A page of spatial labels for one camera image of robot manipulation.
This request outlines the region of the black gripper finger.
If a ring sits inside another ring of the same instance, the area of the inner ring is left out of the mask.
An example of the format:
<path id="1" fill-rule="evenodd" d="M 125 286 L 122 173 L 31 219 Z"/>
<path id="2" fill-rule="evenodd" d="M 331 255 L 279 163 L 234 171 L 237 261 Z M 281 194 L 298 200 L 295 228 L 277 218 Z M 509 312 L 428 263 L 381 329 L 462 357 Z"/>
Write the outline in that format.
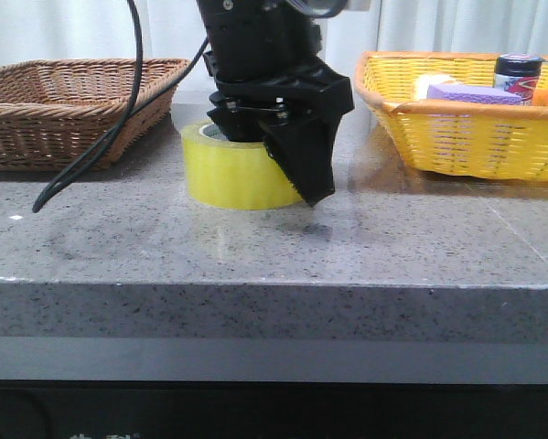
<path id="1" fill-rule="evenodd" d="M 263 118 L 264 144 L 306 204 L 313 207 L 335 192 L 332 170 L 337 123 L 315 114 Z"/>
<path id="2" fill-rule="evenodd" d="M 250 143 L 263 140 L 264 131 L 259 124 L 263 110 L 243 106 L 234 110 L 215 107 L 207 115 L 229 141 Z"/>

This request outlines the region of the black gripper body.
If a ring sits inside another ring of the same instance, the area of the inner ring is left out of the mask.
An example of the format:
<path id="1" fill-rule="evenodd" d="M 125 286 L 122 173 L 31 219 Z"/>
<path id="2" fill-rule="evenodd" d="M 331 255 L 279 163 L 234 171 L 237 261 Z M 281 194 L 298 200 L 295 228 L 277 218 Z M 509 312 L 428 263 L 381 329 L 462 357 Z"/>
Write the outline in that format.
<path id="1" fill-rule="evenodd" d="M 350 79 L 318 56 L 320 36 L 210 36 L 209 43 L 212 120 L 277 112 L 339 120 L 354 108 Z"/>

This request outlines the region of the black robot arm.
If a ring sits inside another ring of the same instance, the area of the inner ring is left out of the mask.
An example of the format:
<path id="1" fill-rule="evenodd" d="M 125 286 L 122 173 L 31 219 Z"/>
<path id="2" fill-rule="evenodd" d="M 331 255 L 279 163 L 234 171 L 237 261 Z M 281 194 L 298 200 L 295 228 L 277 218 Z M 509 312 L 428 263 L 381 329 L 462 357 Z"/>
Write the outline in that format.
<path id="1" fill-rule="evenodd" d="M 262 142 L 310 206 L 335 191 L 333 146 L 354 108 L 348 77 L 318 55 L 317 21 L 344 1 L 200 1 L 217 90 L 210 119 L 233 142 Z"/>

